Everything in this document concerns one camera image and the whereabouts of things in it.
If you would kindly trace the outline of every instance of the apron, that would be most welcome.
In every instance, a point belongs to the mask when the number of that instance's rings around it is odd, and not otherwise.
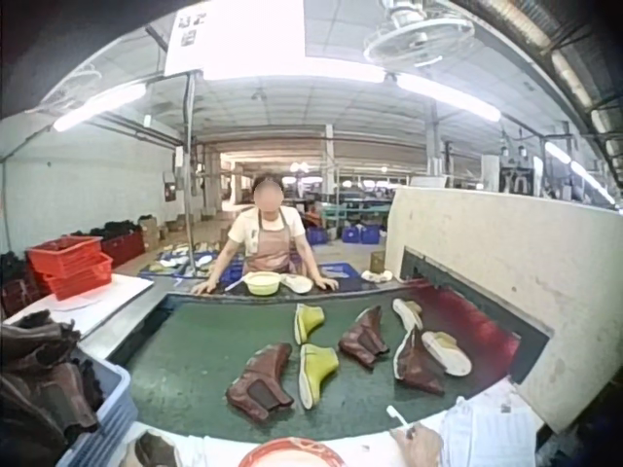
[[[265,231],[262,227],[262,214],[260,212],[257,213],[258,225],[260,227],[257,251],[244,260],[242,274],[262,270],[278,273],[298,272],[296,265],[291,261],[291,253],[293,249],[296,252],[296,246],[281,209],[279,209],[279,216],[283,223],[283,229],[279,231]]]

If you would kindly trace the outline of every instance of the woman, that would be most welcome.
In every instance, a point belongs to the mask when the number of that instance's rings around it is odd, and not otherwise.
[[[241,212],[229,232],[225,248],[216,259],[209,279],[193,288],[194,294],[209,294],[218,284],[221,274],[244,243],[246,250],[243,274],[256,271],[292,272],[292,246],[301,256],[307,274],[320,289],[335,290],[338,282],[320,275],[312,248],[305,238],[305,228],[299,212],[283,202],[283,184],[271,174],[262,175],[251,187],[255,207]]]

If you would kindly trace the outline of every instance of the red plate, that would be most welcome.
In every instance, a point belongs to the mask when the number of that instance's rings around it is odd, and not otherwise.
[[[269,441],[247,454],[238,467],[270,467],[271,460],[279,466],[292,462],[292,465],[304,467],[308,462],[313,467],[320,465],[347,467],[344,460],[332,449],[304,438],[280,438]]]

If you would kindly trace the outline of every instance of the red basket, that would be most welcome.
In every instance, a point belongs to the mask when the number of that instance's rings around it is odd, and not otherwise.
[[[26,253],[37,272],[67,278],[101,261],[101,241],[98,236],[62,236]]]
[[[57,300],[65,300],[75,295],[110,284],[113,274],[113,260],[99,253],[95,266],[83,269],[66,278],[47,275],[46,282],[56,295]]]

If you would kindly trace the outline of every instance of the white wall panel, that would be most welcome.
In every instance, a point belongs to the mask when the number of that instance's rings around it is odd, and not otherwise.
[[[567,427],[623,363],[623,216],[541,198],[399,189],[386,264],[408,246],[553,337],[519,392]]]
[[[0,154],[51,121],[23,114],[3,121]],[[44,134],[7,162],[2,214],[8,214],[13,249],[22,251],[108,221],[135,221],[142,214],[155,215],[159,222],[175,219],[183,210],[182,193],[177,201],[165,202],[163,186],[163,172],[171,172],[171,154],[169,149],[86,125]],[[198,195],[194,210],[202,206]]]

